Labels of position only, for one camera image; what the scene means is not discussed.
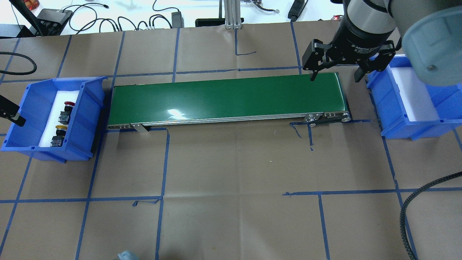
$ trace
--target conveyor belt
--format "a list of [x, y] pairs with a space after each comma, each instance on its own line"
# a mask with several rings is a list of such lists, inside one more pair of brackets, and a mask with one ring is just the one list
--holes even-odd
[[117, 86], [109, 128], [348, 113], [337, 73]]

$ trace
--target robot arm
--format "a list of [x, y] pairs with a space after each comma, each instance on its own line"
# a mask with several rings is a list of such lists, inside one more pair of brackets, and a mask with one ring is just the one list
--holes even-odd
[[355, 81], [383, 71], [395, 56], [388, 37], [397, 27], [417, 76], [434, 86], [462, 81], [462, 0], [343, 0], [333, 40], [314, 39], [303, 55], [311, 80], [325, 68], [358, 64]]

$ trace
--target empty blue bin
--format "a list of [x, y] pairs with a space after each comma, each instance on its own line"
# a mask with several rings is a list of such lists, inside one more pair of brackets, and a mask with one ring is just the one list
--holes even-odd
[[382, 124], [382, 136], [387, 139], [441, 136], [462, 125], [462, 84], [447, 87], [426, 85], [438, 119], [411, 121], [406, 112], [400, 89], [391, 68], [411, 67], [405, 56], [396, 56], [383, 72], [369, 75], [371, 89]]
[[[102, 82], [107, 77], [55, 78], [29, 84], [19, 105], [26, 119], [23, 127], [12, 124], [1, 147], [42, 161], [86, 161], [103, 107]], [[39, 142], [59, 91], [79, 91], [62, 147], [39, 147]]]

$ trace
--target white background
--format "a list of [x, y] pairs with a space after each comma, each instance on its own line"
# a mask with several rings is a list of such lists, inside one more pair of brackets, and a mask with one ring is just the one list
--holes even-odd
[[[132, 20], [135, 25], [140, 21], [148, 22], [151, 15], [160, 13], [168, 20], [171, 20], [171, 12], [175, 10], [167, 10], [155, 12], [152, 10], [154, 0], [39, 0], [40, 6], [32, 11], [36, 16], [43, 8], [62, 9], [63, 7], [72, 4], [84, 3], [102, 3], [109, 6], [106, 9], [102, 6], [93, 6], [99, 18], [112, 18], [114, 20], [119, 16], [127, 17]], [[247, 24], [266, 24], [266, 23], [283, 23], [289, 22], [287, 14], [292, 6], [293, 0], [262, 0], [262, 7], [268, 9], [279, 9], [279, 14], [274, 12], [265, 12], [258, 9], [252, 3], [241, 3], [241, 17], [244, 18]], [[218, 18], [219, 12], [218, 0], [158, 0], [155, 7], [157, 10], [166, 7], [174, 6], [180, 9], [184, 18], [185, 27], [194, 27], [197, 18]], [[69, 10], [74, 10], [77, 7], [71, 7]], [[20, 25], [30, 27], [30, 24], [22, 17], [15, 9]], [[316, 21], [319, 19], [329, 20], [334, 15], [343, 14], [343, 7], [339, 4], [332, 4], [330, 0], [308, 0], [306, 8], [298, 21]], [[95, 14], [88, 8], [80, 8], [72, 19], [72, 25], [76, 29], [90, 22], [95, 18]], [[81, 33], [94, 33], [99, 29], [98, 21], [91, 29]], [[11, 4], [8, 0], [0, 0], [0, 24], [16, 24]], [[124, 30], [132, 30], [133, 26], [126, 20], [121, 19], [121, 24]], [[167, 23], [161, 19], [156, 19], [156, 28], [167, 28]], [[113, 31], [111, 25], [105, 22], [101, 31]], [[62, 35], [75, 34], [75, 31], [67, 25], [62, 32]]]

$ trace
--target metal bracket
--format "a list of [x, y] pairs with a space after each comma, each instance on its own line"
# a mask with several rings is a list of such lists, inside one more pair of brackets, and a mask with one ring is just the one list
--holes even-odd
[[242, 28], [241, 2], [239, 0], [225, 0], [225, 28]]
[[318, 124], [346, 123], [351, 120], [351, 116], [348, 111], [319, 112], [307, 114], [304, 120], [310, 127], [315, 127]]
[[131, 124], [132, 127], [139, 133], [147, 133], [146, 127], [144, 127], [142, 124]]

